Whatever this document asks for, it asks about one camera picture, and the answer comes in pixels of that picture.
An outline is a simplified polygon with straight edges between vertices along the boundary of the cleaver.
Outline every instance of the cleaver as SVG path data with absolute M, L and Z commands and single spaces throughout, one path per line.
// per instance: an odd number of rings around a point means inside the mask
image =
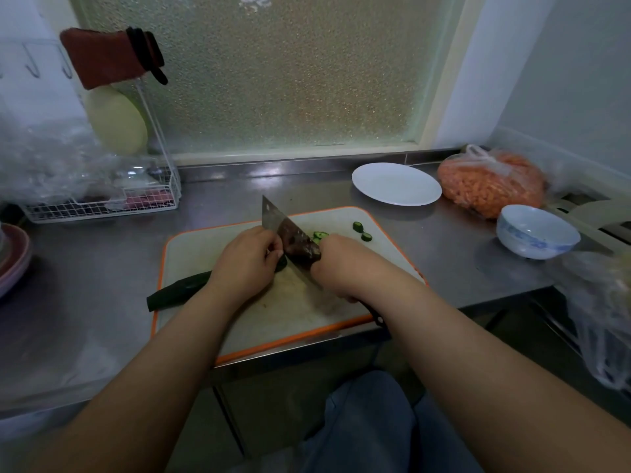
M 318 244 L 313 242 L 310 236 L 305 234 L 302 229 L 265 196 L 263 196 L 261 223 L 265 229 L 278 234 L 283 241 L 285 256 L 299 269 L 309 273 L 313 262 L 320 260 L 320 247 Z M 370 312 L 378 326 L 386 326 L 384 318 L 379 315 L 379 312 L 362 301 L 360 303 Z

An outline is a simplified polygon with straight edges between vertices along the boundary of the frosted glass window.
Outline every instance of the frosted glass window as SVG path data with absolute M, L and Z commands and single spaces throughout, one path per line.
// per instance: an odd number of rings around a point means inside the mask
M 172 152 L 412 141 L 463 0 L 71 0 L 83 28 L 151 30 Z

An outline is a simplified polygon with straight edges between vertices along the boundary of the white cutting board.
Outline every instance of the white cutting board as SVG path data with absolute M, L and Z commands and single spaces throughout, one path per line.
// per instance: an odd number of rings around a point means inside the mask
M 365 210 L 340 207 L 290 216 L 307 234 L 324 231 L 359 240 L 353 222 L 359 221 L 372 235 L 365 245 L 423 281 L 414 266 L 393 244 L 386 233 Z M 159 288 L 175 281 L 212 270 L 223 248 L 241 231 L 260 225 L 260 221 L 220 226 L 180 233 L 164 249 Z M 154 316 L 154 334 L 181 307 L 159 311 Z M 273 347 L 371 322 L 369 312 L 360 304 L 351 304 L 324 291 L 291 262 L 274 276 L 272 285 L 250 302 L 236 317 L 225 336 L 218 363 L 251 355 Z

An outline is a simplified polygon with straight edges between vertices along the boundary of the hook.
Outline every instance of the hook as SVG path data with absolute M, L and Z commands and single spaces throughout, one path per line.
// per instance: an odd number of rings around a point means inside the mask
M 32 68 L 28 64 L 26 64 L 24 66 L 27 67 L 27 70 L 29 71 L 29 73 L 31 73 L 31 75 L 33 75 L 33 78 L 39 78 L 40 77 L 39 68 L 37 67 L 37 64 L 36 64 L 35 60 L 33 59 L 33 56 L 31 55 L 30 51 L 28 51 L 27 44 L 26 43 L 22 43 L 22 48 L 24 48 L 24 51 L 25 51 L 25 53 L 28 56 L 28 60 L 33 65 Z
M 68 63 L 68 60 L 64 56 L 64 52 L 61 51 L 61 47 L 59 47 L 59 45 L 57 45 L 57 49 L 59 51 L 59 56 L 61 56 L 61 61 L 63 61 L 64 65 L 65 65 L 65 66 L 61 67 L 61 71 L 64 72 L 64 75 L 66 76 L 66 78 L 72 79 L 72 77 L 73 77 L 73 70 L 72 70 L 72 68 L 70 68 L 70 64 Z

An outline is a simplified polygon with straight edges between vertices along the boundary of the countertop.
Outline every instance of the countertop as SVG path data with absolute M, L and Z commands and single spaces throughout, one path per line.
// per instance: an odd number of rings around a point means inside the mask
M 436 165 L 417 167 L 435 174 Z M 494 222 L 445 198 L 424 207 L 380 203 L 352 185 L 349 171 L 186 183 L 183 192 L 175 211 L 27 226 L 34 261 L 0 300 L 0 413 L 42 396 L 69 402 L 69 389 L 98 392 L 149 339 L 145 298 L 156 289 L 165 242 L 260 219 L 262 194 L 286 214 L 366 209 L 457 308 L 551 285 L 540 262 L 499 244 Z

